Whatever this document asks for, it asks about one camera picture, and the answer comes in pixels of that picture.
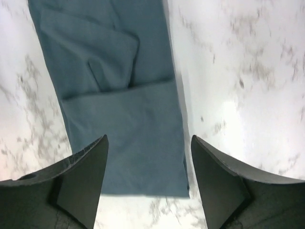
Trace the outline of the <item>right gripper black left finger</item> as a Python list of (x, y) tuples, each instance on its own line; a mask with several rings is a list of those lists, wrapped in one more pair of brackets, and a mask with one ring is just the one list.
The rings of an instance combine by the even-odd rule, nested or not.
[(0, 183), (2, 229), (92, 229), (109, 142), (103, 136), (80, 152), (17, 180)]

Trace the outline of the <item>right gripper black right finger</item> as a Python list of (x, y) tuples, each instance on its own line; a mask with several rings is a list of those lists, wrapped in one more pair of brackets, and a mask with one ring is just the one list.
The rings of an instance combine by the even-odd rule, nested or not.
[(209, 229), (303, 229), (305, 182), (229, 156), (197, 136), (191, 152)]

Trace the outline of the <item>grey-blue t-shirt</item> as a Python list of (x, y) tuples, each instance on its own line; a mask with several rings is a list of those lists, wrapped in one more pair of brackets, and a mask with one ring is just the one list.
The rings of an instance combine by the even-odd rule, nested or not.
[(162, 1), (30, 0), (28, 7), (72, 151), (108, 137), (102, 193), (187, 198)]

